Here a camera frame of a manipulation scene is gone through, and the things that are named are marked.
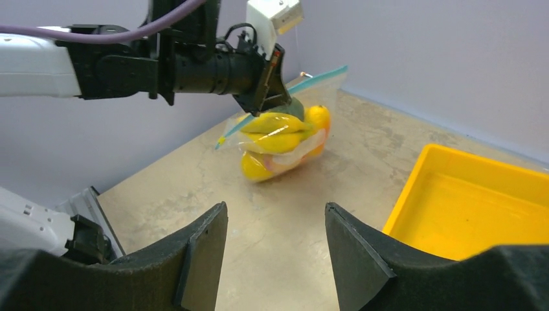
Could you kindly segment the green avocado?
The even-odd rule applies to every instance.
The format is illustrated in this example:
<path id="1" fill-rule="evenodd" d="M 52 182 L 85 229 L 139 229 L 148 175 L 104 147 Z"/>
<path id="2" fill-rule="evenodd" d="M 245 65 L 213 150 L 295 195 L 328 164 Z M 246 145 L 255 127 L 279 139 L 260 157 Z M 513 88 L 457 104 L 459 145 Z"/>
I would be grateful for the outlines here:
<path id="1" fill-rule="evenodd" d="M 292 115 L 301 121 L 304 121 L 305 119 L 305 108 L 301 101 L 299 101 L 296 97 L 292 97 L 288 104 L 275 107 L 271 111 Z"/>

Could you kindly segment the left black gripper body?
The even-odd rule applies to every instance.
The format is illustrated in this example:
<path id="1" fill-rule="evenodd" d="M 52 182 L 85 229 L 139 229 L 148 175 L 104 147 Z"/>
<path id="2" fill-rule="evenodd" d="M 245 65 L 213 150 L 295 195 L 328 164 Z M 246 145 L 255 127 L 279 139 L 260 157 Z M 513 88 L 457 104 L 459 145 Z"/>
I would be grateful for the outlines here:
<path id="1" fill-rule="evenodd" d="M 258 86 L 284 84 L 285 53 L 285 49 L 275 43 L 271 59 L 266 60 L 265 54 L 259 54 L 258 47 L 242 32 L 237 47 L 218 43 L 214 54 L 204 62 L 188 54 L 178 54 L 174 92 L 232 95 L 239 105 L 246 106 L 246 100 Z"/>

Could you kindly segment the yellow round fruit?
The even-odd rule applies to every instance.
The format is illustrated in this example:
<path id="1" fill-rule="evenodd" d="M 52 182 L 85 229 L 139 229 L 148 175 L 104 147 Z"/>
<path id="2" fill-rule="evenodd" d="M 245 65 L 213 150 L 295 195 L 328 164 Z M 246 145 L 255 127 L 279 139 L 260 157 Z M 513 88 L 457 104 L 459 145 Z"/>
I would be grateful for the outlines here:
<path id="1" fill-rule="evenodd" d="M 272 178 L 275 173 L 270 169 L 271 156 L 245 151 L 241 157 L 241 171 L 251 182 L 261 182 Z"/>

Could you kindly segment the orange mango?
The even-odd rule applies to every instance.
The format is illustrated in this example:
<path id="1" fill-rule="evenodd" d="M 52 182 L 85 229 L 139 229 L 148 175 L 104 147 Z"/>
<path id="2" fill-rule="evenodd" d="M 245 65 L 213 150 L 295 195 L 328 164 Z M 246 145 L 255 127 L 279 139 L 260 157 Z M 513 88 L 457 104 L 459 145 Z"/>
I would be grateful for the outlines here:
<path id="1" fill-rule="evenodd" d="M 324 150 L 324 145 L 328 134 L 330 133 L 331 128 L 331 115 L 330 111 L 326 106 L 315 105 L 306 108 L 305 110 L 305 121 L 313 125 L 316 132 L 324 130 L 322 135 L 321 144 L 308 153 L 308 156 L 319 156 Z"/>

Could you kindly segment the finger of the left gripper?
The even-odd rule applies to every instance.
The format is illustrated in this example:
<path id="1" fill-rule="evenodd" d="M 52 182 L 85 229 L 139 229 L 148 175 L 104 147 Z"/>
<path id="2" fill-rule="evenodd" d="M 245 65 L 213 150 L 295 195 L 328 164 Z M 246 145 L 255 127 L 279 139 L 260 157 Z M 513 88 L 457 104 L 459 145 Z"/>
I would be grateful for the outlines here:
<path id="1" fill-rule="evenodd" d="M 257 116 L 280 106 L 287 106 L 292 101 L 284 84 L 258 86 L 246 100 L 246 112 Z"/>

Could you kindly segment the yellow plastic tray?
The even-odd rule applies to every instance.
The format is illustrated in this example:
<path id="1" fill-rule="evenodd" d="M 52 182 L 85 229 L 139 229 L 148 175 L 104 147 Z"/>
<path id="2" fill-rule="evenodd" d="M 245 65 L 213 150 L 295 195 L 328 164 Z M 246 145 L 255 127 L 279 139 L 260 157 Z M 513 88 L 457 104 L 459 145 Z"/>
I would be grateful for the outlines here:
<path id="1" fill-rule="evenodd" d="M 498 245 L 548 243 L 548 174 L 428 144 L 384 234 L 463 260 Z"/>

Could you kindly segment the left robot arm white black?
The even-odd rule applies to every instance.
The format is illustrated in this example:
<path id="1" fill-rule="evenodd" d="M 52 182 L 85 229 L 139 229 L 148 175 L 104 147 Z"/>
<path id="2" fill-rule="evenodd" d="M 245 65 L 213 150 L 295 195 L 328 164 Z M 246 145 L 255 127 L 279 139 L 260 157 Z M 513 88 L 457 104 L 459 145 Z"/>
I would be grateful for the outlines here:
<path id="1" fill-rule="evenodd" d="M 147 93 L 231 95 L 257 116 L 291 102 L 279 34 L 298 1 L 249 1 L 238 44 L 218 36 L 219 1 L 150 1 L 135 30 L 117 25 L 1 27 L 1 96 L 102 100 Z"/>

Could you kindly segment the clear zip top bag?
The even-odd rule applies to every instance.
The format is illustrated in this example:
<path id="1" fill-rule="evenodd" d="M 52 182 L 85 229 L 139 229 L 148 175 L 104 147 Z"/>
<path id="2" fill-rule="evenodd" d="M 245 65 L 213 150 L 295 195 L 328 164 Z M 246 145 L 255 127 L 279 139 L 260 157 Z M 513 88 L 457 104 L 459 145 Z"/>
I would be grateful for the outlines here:
<path id="1" fill-rule="evenodd" d="M 305 79 L 288 91 L 291 102 L 255 117 L 245 113 L 226 122 L 217 150 L 237 148 L 240 170 L 250 182 L 279 176 L 317 158 L 333 127 L 337 92 L 348 74 L 344 65 Z"/>

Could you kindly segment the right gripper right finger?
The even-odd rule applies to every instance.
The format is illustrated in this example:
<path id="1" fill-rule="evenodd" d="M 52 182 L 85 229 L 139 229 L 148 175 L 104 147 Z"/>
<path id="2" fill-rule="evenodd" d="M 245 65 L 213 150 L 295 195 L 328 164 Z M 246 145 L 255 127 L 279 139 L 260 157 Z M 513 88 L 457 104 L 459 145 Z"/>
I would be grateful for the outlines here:
<path id="1" fill-rule="evenodd" d="M 337 203 L 325 228 L 341 310 L 547 310 L 548 246 L 450 260 L 408 246 Z"/>

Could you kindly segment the yellow banana bunch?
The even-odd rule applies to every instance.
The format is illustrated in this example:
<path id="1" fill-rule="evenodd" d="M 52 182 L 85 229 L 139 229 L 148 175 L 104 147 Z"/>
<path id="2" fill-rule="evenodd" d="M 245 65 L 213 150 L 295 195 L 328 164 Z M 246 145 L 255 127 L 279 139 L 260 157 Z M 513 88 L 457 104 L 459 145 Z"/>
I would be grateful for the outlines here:
<path id="1" fill-rule="evenodd" d="M 253 117 L 240 131 L 244 149 L 260 154 L 294 150 L 314 132 L 312 124 L 285 113 L 268 112 Z"/>

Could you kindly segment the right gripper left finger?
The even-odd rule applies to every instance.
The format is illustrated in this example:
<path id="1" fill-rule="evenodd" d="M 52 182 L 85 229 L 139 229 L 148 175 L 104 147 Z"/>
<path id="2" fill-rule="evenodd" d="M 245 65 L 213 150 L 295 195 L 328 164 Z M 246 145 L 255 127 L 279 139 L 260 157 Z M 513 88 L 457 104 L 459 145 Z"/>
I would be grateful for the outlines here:
<path id="1" fill-rule="evenodd" d="M 1 252 L 2 310 L 214 310 L 228 229 L 219 202 L 172 234 L 109 264 L 36 249 Z"/>

